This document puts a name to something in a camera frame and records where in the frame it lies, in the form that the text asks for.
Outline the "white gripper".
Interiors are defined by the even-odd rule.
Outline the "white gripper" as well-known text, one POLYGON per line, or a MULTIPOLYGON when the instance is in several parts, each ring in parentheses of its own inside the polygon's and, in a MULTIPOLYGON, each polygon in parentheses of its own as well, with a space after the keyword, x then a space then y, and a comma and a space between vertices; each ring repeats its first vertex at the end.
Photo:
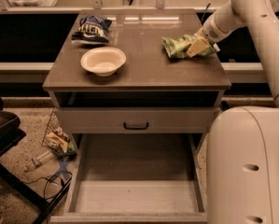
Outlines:
POLYGON ((197 38, 186 51, 189 58, 198 54, 207 55, 211 52, 210 43, 219 42, 228 37, 236 25, 233 14, 213 13, 195 35, 197 38))

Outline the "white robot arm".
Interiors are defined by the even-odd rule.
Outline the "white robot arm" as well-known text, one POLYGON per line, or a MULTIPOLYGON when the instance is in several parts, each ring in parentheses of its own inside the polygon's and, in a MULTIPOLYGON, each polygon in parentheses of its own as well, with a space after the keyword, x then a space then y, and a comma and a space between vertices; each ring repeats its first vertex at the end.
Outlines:
POLYGON ((208 224, 279 224, 279 0, 230 0, 197 32, 195 56, 246 27, 275 106, 222 112, 207 142, 208 224))

